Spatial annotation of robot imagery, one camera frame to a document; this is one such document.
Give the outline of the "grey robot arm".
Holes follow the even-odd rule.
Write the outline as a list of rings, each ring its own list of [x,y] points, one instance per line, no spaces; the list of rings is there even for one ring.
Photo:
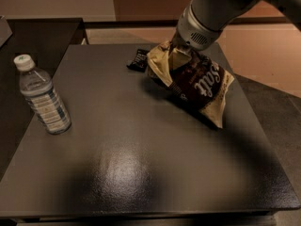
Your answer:
[[[233,19],[260,1],[272,5],[301,30],[301,0],[192,0],[179,18],[171,44],[203,51]]]

